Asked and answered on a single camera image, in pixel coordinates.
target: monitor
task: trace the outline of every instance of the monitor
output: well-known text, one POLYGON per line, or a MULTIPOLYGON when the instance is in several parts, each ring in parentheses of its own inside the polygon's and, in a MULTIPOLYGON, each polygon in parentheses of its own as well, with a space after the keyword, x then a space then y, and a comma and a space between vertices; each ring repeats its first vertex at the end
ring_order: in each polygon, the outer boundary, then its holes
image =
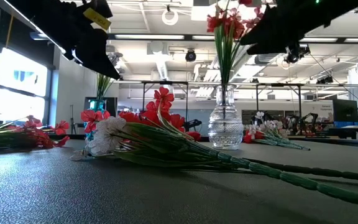
POLYGON ((358 122, 357 102, 354 100, 333 100, 334 121, 358 122))

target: textured tabletop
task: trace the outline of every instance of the textured tabletop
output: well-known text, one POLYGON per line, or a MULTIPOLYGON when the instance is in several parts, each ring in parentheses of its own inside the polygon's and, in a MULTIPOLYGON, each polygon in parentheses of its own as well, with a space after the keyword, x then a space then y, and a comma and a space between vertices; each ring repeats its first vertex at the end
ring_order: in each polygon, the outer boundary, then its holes
MULTIPOLYGON (((70 161, 83 143, 0 154, 0 223, 358 224, 358 205, 261 175, 70 161)), ((358 172, 358 147, 298 143, 311 151, 243 144, 232 154, 358 172)), ((334 180, 358 192, 357 181, 334 180)))

